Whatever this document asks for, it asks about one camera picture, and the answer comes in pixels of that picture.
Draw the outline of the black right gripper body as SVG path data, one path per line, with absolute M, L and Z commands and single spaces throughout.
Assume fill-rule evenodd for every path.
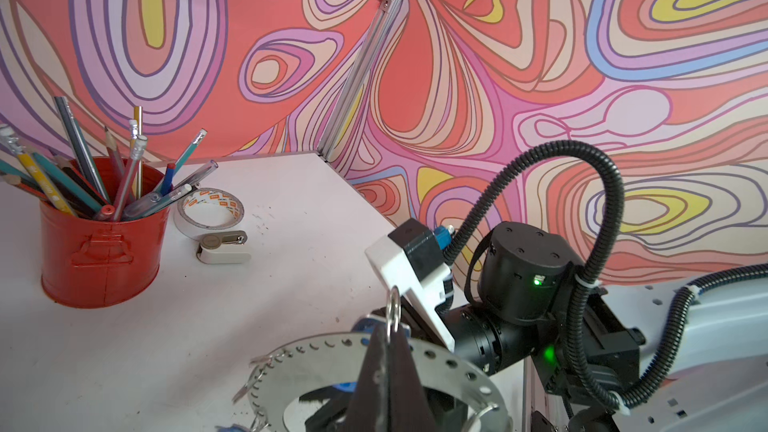
M 454 339 L 453 353 L 487 375 L 495 375 L 540 351 L 540 336 L 530 308 L 511 302 L 441 307 L 438 319 Z

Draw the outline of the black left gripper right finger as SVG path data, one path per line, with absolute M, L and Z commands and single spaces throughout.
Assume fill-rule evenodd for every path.
M 435 419 L 402 330 L 391 332 L 388 339 L 388 374 L 388 430 L 436 431 Z

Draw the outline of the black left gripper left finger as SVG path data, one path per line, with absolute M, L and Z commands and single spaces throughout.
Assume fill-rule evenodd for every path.
M 342 431 L 388 431 L 388 329 L 371 334 Z

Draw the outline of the silver metal keyring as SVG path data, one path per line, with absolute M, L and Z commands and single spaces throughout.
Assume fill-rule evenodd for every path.
M 316 335 L 283 345 L 253 360 L 232 400 L 248 400 L 253 430 L 284 431 L 284 412 L 301 395 L 352 383 L 343 430 L 434 431 L 425 395 L 432 389 L 469 407 L 463 430 L 512 430 L 503 397 L 489 377 L 441 346 L 407 337 L 400 318 L 401 294 L 391 288 L 385 320 L 371 333 Z

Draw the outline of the blue headed key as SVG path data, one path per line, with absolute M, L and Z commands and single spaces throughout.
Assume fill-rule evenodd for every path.
M 388 326 L 387 319 L 378 315 L 365 315 L 360 317 L 352 326 L 352 332 L 371 334 L 378 325 Z

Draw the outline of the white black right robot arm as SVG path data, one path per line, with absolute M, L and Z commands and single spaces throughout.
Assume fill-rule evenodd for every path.
M 493 227 L 469 266 L 478 282 L 452 307 L 452 268 L 488 211 L 524 171 L 552 158 L 591 166 L 602 186 L 592 250 L 581 257 L 561 236 L 519 222 Z M 500 171 L 457 231 L 411 219 L 367 249 L 374 272 L 399 292 L 391 325 L 416 334 L 488 375 L 531 359 L 544 389 L 582 410 L 583 430 L 607 430 L 615 414 L 648 404 L 667 378 L 767 350 L 767 268 L 748 265 L 654 287 L 609 286 L 600 275 L 622 225 L 625 189 L 600 149 L 547 142 Z

